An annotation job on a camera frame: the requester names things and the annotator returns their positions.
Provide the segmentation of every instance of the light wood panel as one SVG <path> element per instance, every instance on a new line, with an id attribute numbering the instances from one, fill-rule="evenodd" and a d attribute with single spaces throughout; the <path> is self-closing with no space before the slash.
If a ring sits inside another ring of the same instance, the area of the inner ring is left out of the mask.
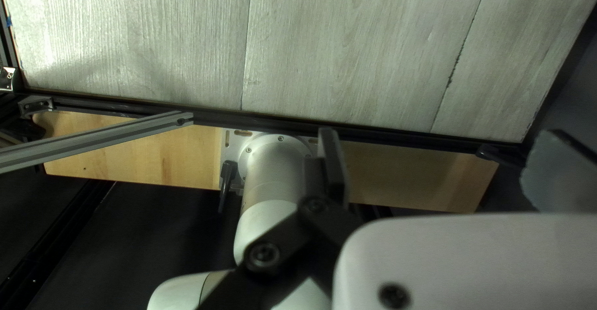
<path id="1" fill-rule="evenodd" d="M 243 109 L 429 131 L 479 0 L 251 0 Z"/>
<path id="2" fill-rule="evenodd" d="M 497 169 L 475 155 L 343 141 L 350 201 L 472 213 Z"/>
<path id="3" fill-rule="evenodd" d="M 30 85 L 239 109 L 249 0 L 6 0 Z"/>
<path id="4" fill-rule="evenodd" d="M 34 116 L 61 136 L 130 119 L 74 112 Z M 190 126 L 44 163 L 48 174 L 219 190 L 221 128 Z M 350 201 L 471 213 L 497 164 L 474 155 L 342 141 Z"/>
<path id="5" fill-rule="evenodd" d="M 34 116 L 47 137 L 131 119 L 75 112 Z M 221 128 L 192 125 L 44 163 L 50 175 L 219 190 Z"/>
<path id="6" fill-rule="evenodd" d="M 521 141 L 595 0 L 482 0 L 432 132 Z"/>

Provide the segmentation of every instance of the white mounting plate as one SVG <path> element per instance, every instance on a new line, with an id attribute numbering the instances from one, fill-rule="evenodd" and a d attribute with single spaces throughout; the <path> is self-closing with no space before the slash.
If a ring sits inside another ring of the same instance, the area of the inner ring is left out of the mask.
<path id="1" fill-rule="evenodd" d="M 261 131 L 245 131 L 235 130 L 233 128 L 222 129 L 221 139 L 221 154 L 220 154 L 220 168 L 221 164 L 226 160 L 238 162 L 239 175 L 233 180 L 231 189 L 237 191 L 242 195 L 242 188 L 244 187 L 244 177 L 247 169 L 247 147 L 254 150 L 266 143 L 293 143 L 297 148 L 304 148 L 305 155 L 317 155 L 317 138 L 306 136 L 289 136 L 283 134 L 272 134 Z"/>

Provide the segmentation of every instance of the black bolt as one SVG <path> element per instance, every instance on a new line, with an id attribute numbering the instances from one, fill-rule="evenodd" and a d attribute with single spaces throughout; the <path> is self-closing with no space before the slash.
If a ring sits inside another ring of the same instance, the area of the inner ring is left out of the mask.
<path id="1" fill-rule="evenodd" d="M 325 201 L 320 198 L 314 198 L 307 202 L 307 209 L 312 213 L 323 212 L 326 208 L 327 204 L 325 204 Z"/>
<path id="2" fill-rule="evenodd" d="M 280 260 L 280 250 L 272 243 L 257 244 L 251 248 L 249 258 L 251 263 L 257 267 L 272 267 Z"/>
<path id="3" fill-rule="evenodd" d="M 380 288 L 379 301 L 388 309 L 403 309 L 410 303 L 406 290 L 395 284 Z"/>

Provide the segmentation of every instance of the wood grain surface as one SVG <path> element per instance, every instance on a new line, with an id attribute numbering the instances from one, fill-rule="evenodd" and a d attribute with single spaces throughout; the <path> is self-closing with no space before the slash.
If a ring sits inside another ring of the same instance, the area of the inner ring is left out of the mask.
<path id="1" fill-rule="evenodd" d="M 131 120 L 75 112 L 34 115 L 47 137 Z M 48 174 L 219 190 L 221 128 L 189 126 L 44 163 Z M 497 164 L 474 155 L 342 141 L 350 201 L 471 213 Z"/>
<path id="2" fill-rule="evenodd" d="M 432 132 L 519 142 L 596 0 L 482 0 Z"/>
<path id="3" fill-rule="evenodd" d="M 498 164 L 475 155 L 342 141 L 350 201 L 472 213 Z"/>
<path id="4" fill-rule="evenodd" d="M 132 119 L 76 112 L 34 115 L 46 137 Z M 221 128 L 192 125 L 44 163 L 50 175 L 219 190 Z"/>
<path id="5" fill-rule="evenodd" d="M 6 0 L 31 86 L 240 109 L 249 0 Z"/>
<path id="6" fill-rule="evenodd" d="M 251 0 L 243 109 L 429 131 L 480 0 Z"/>

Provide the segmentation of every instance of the slotted hole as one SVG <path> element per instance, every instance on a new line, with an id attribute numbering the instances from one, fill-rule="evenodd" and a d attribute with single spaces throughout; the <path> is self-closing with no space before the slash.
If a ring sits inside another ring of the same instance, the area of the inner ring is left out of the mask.
<path id="1" fill-rule="evenodd" d="M 253 133 L 248 130 L 235 130 L 234 134 L 238 136 L 253 136 Z"/>

